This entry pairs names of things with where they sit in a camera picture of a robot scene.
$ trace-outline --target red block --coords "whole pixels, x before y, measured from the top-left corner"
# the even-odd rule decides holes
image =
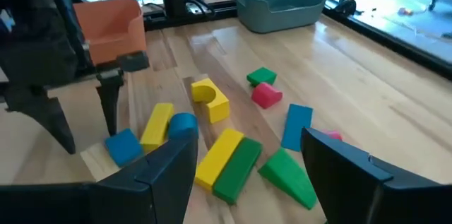
[[[327,131],[325,134],[329,135],[331,138],[338,139],[342,141],[342,136],[338,131]]]
[[[268,83],[260,83],[251,95],[251,99],[264,109],[271,107],[282,98],[283,93]]]

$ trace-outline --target green rectangular block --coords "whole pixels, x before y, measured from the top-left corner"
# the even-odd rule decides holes
[[[213,194],[228,204],[235,204],[261,152],[261,143],[243,138],[215,181]]]
[[[317,195],[311,181],[284,149],[273,154],[259,174],[309,210],[316,205]]]
[[[252,72],[246,76],[248,82],[250,82],[251,86],[256,87],[260,83],[268,83],[269,85],[273,85],[276,80],[276,73],[267,68],[260,68],[255,72]]]

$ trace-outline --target orange plastic bin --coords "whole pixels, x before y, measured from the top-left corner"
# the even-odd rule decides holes
[[[74,8],[94,65],[146,51],[143,12],[137,0],[87,2]]]

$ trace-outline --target yellow arch block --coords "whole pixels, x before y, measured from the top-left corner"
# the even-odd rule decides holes
[[[229,117],[229,100],[209,78],[192,83],[191,94],[195,102],[207,102],[210,123]]]
[[[225,129],[196,168],[195,183],[208,191],[220,176],[244,135],[234,129]]]
[[[141,136],[140,144],[149,153],[163,144],[168,123],[174,114],[172,103],[157,103]]]

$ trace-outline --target wood grain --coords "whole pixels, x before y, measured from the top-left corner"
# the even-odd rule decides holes
[[[452,162],[452,84],[334,21],[322,17],[304,28],[257,35],[233,18],[149,32],[146,37],[151,67],[127,75],[119,101],[121,128],[129,126],[140,137],[155,103],[172,102],[175,112],[198,117],[198,161],[227,127],[263,144],[263,154],[237,205],[228,206],[194,186],[185,223],[325,222],[319,204],[308,211],[257,173],[280,147],[290,103],[313,107],[317,129],[338,130],[345,142],[376,157],[440,183],[452,182],[448,168]],[[246,81],[246,75],[261,66],[278,74],[275,87],[284,94],[267,110],[251,101],[252,89]],[[208,122],[202,104],[191,101],[191,83],[207,76],[230,100],[230,117],[215,124]],[[70,93],[88,87],[73,88]],[[74,101],[66,108],[68,116],[75,117],[78,108]],[[76,124],[73,118],[68,120]],[[105,123],[101,119],[92,122]],[[82,169],[89,170],[95,180],[118,170],[101,143],[104,130],[102,124],[101,130],[92,132],[98,143],[78,157],[85,163]],[[301,154],[289,152],[304,167]],[[51,155],[52,160],[62,158],[42,146],[29,156],[36,153]],[[39,181],[58,177],[42,176],[40,172]],[[32,168],[25,169],[22,177],[33,179]]]

